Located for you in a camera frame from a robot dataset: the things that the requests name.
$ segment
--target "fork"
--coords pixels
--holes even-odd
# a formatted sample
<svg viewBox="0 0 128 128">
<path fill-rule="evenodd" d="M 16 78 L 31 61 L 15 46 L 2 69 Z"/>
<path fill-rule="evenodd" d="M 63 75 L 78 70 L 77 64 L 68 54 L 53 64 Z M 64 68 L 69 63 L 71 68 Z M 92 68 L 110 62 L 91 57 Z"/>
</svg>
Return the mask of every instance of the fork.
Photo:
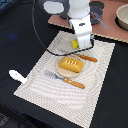
<svg viewBox="0 0 128 128">
<path fill-rule="evenodd" d="M 66 82 L 68 84 L 71 84 L 71 85 L 74 85 L 76 87 L 79 87 L 79 88 L 82 88 L 82 89 L 85 88 L 85 86 L 83 84 L 81 84 L 81 83 L 72 81 L 72 80 L 67 79 L 67 78 L 61 78 L 61 77 L 57 76 L 56 74 L 54 74 L 54 73 L 52 73 L 52 72 L 50 72 L 48 70 L 45 70 L 44 74 L 49 76 L 52 79 L 60 79 L 60 80 L 63 80 L 64 82 Z"/>
</svg>

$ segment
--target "striped placemat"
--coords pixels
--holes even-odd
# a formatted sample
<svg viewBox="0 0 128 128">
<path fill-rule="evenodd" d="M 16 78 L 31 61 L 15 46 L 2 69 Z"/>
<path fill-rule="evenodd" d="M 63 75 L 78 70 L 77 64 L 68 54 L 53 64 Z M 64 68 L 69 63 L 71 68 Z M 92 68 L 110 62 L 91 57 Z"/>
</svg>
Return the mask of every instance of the striped placemat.
<svg viewBox="0 0 128 128">
<path fill-rule="evenodd" d="M 59 49 L 74 51 L 71 44 L 74 39 L 75 35 L 60 31 L 48 49 L 57 54 L 62 54 Z M 96 63 L 83 60 L 82 73 L 78 77 L 72 78 L 72 80 L 84 84 L 85 89 L 44 75 L 45 70 L 59 75 L 55 64 L 60 57 L 53 56 L 46 51 L 28 74 L 28 82 L 25 85 L 21 84 L 14 95 L 81 127 L 89 128 L 114 45 L 114 43 L 95 40 L 93 49 L 81 52 L 83 55 L 98 59 Z"/>
</svg>

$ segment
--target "toy knife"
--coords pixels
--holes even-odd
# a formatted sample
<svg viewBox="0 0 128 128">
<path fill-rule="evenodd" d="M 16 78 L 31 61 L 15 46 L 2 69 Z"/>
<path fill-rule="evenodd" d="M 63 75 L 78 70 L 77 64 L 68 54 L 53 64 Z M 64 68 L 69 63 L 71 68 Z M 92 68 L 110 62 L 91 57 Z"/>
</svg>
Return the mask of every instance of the toy knife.
<svg viewBox="0 0 128 128">
<path fill-rule="evenodd" d="M 64 53 L 68 53 L 68 51 L 66 51 L 66 50 L 60 49 L 60 51 L 64 52 Z M 85 55 L 81 55 L 81 54 L 74 54 L 74 55 L 77 55 L 78 57 L 80 57 L 82 59 L 85 59 L 85 60 L 89 60 L 89 61 L 93 61 L 93 62 L 97 62 L 98 61 L 96 58 L 92 58 L 92 57 L 89 57 L 89 56 L 85 56 Z"/>
</svg>

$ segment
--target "black cable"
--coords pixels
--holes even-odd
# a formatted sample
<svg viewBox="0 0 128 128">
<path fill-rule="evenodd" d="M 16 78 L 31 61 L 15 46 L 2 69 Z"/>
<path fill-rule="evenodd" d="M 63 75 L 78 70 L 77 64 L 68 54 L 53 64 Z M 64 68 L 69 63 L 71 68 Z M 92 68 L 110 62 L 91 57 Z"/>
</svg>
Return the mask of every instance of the black cable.
<svg viewBox="0 0 128 128">
<path fill-rule="evenodd" d="M 41 45 L 44 47 L 44 49 L 45 49 L 46 51 L 48 51 L 50 54 L 55 55 L 55 56 L 67 56 L 67 55 L 75 54 L 75 53 L 78 53 L 78 52 L 81 52 L 81 51 L 85 51 L 85 50 L 89 50 L 89 49 L 93 48 L 93 46 L 94 46 L 94 40 L 93 40 L 93 39 L 90 39 L 92 46 L 89 47 L 89 48 L 86 48 L 86 49 L 78 50 L 78 51 L 75 51 L 75 52 L 70 52 L 70 53 L 67 53 L 67 54 L 61 54 L 61 55 L 60 55 L 60 54 L 55 54 L 55 53 L 49 51 L 49 50 L 44 46 L 44 44 L 42 43 L 42 41 L 41 41 L 41 39 L 39 38 L 39 36 L 38 36 L 38 34 L 37 34 L 37 31 L 36 31 L 35 20 L 34 20 L 35 1 L 36 1 L 36 0 L 33 0 L 33 8 L 32 8 L 32 23 L 33 23 L 33 28 L 34 28 L 35 34 L 36 34 L 36 36 L 37 36 L 39 42 L 41 43 Z"/>
<path fill-rule="evenodd" d="M 33 0 L 30 0 L 30 1 L 27 1 L 27 2 L 21 2 L 21 3 L 17 3 L 17 2 L 1 2 L 0 1 L 0 3 L 8 3 L 8 4 L 28 4 L 28 3 L 32 3 L 33 2 Z"/>
</svg>

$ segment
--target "placemat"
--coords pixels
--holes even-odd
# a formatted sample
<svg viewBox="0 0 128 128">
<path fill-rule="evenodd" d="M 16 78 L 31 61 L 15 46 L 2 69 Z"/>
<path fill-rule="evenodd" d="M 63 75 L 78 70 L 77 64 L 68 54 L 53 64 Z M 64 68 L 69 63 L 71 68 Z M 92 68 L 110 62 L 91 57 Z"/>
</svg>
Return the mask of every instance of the placemat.
<svg viewBox="0 0 128 128">
<path fill-rule="evenodd" d="M 58 54 L 61 54 L 60 48 L 70 52 L 74 51 L 71 44 L 73 39 L 75 35 L 60 31 L 48 49 Z M 96 63 L 84 60 L 82 73 L 72 78 L 84 84 L 85 89 L 45 76 L 44 70 L 46 69 L 59 75 L 55 68 L 58 57 L 46 51 L 28 74 L 28 82 L 25 85 L 21 84 L 14 95 L 81 127 L 89 128 L 114 45 L 114 43 L 95 40 L 93 49 L 81 52 L 81 54 L 98 59 Z"/>
<path fill-rule="evenodd" d="M 105 7 L 103 8 L 103 16 L 102 21 L 108 26 L 108 30 L 106 30 L 101 23 L 92 25 L 92 32 L 94 35 L 118 40 L 122 42 L 128 43 L 128 31 L 122 29 L 118 26 L 118 22 L 116 20 L 116 11 L 120 6 L 126 5 L 127 3 L 115 2 L 115 1 L 102 1 Z M 49 20 L 49 24 L 65 27 L 71 29 L 66 19 L 60 17 L 60 15 L 52 15 Z"/>
</svg>

